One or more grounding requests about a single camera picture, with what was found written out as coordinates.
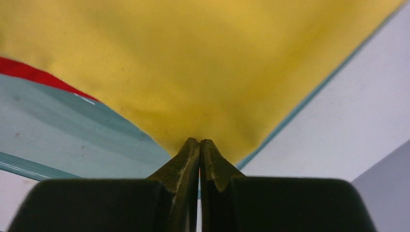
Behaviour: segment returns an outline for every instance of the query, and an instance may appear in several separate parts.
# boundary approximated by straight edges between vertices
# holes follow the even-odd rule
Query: yellow fabric
[[[237,162],[402,0],[1,0],[0,54]]]

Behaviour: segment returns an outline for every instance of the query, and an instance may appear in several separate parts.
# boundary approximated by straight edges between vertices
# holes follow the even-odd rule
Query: red fabric
[[[8,76],[20,77],[96,100],[92,96],[75,89],[47,72],[40,71],[17,61],[0,57],[0,73]]]

